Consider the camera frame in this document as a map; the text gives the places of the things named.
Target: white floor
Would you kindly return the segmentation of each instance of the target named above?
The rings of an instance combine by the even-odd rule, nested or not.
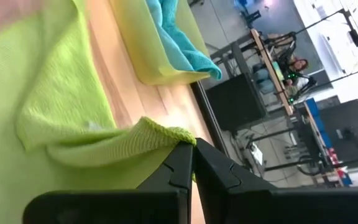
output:
[[[193,11],[194,17],[210,53],[216,50],[214,47],[224,47],[225,45],[248,33],[248,28],[244,24],[244,21],[241,19],[238,11],[234,9],[233,0],[205,0],[205,3],[202,6],[197,4],[193,6],[191,10]],[[252,54],[253,52],[251,51],[244,52],[245,57]],[[247,61],[249,67],[258,62],[258,56],[253,56]],[[229,77],[224,69],[222,70],[222,80],[204,80],[204,87],[210,88],[227,80]],[[261,134],[269,134],[287,128],[288,126],[285,118],[278,118],[276,120],[255,126],[251,131],[243,130],[240,133],[254,133],[257,137]],[[240,163],[236,152],[232,147],[229,133],[223,132],[223,135],[230,157]],[[264,139],[258,142],[258,144],[264,154],[264,158],[267,161],[266,165],[268,167],[292,162],[285,158],[283,150],[285,146],[291,145],[289,134]],[[302,185],[311,185],[313,183],[310,177],[299,173],[296,167],[266,172],[264,179],[270,181],[278,187],[299,187]]]

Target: black plastic frame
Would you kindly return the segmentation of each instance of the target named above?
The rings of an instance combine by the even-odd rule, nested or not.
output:
[[[229,156],[227,153],[226,145],[224,144],[222,138],[221,129],[212,111],[211,105],[209,104],[204,87],[202,86],[201,82],[194,82],[190,84],[190,86],[193,90],[193,94],[196,98],[201,114],[203,115],[206,127],[209,131],[209,135],[211,136],[211,140],[215,148]]]

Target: person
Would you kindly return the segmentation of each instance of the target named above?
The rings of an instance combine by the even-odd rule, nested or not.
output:
[[[290,60],[278,60],[277,63],[283,74],[283,77],[279,78],[282,78],[286,93],[290,96],[295,95],[298,91],[298,88],[296,87],[298,83],[298,77],[296,74],[301,73],[304,69],[308,67],[309,63],[307,59],[298,59],[296,57],[293,57]],[[268,94],[275,91],[274,83],[270,78],[270,74],[269,71],[266,69],[266,65],[254,65],[252,67],[252,70],[254,72],[256,84],[263,94]],[[291,78],[286,78],[292,74],[295,74],[295,76]]]

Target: lime green towel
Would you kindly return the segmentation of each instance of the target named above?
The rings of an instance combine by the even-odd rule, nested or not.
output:
[[[49,0],[0,32],[0,223],[51,190],[133,189],[180,141],[142,118],[115,129],[91,61],[84,0]]]

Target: wooden floor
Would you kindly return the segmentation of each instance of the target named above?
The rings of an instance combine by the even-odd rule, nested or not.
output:
[[[190,86],[146,86],[138,81],[108,0],[88,1],[88,9],[94,64],[117,125],[128,127],[148,116],[212,143]]]

